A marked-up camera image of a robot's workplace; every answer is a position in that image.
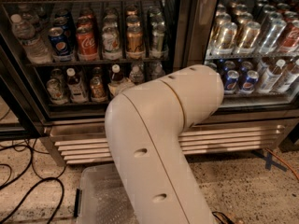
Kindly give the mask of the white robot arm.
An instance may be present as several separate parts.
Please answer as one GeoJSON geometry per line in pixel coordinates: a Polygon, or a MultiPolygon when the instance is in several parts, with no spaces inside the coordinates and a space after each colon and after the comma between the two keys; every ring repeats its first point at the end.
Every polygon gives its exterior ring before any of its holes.
{"type": "Polygon", "coordinates": [[[107,143],[139,224],[217,224],[178,136],[223,100],[221,76],[197,64],[118,94],[107,143]]]}

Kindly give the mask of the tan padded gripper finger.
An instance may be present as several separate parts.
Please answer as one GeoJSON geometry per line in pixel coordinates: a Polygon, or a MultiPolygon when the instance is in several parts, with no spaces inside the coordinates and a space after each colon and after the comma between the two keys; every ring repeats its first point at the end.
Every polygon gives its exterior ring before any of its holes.
{"type": "Polygon", "coordinates": [[[121,84],[112,84],[108,85],[109,91],[113,97],[117,96],[118,94],[122,93],[123,91],[130,89],[135,84],[133,82],[123,82],[121,84]]]}

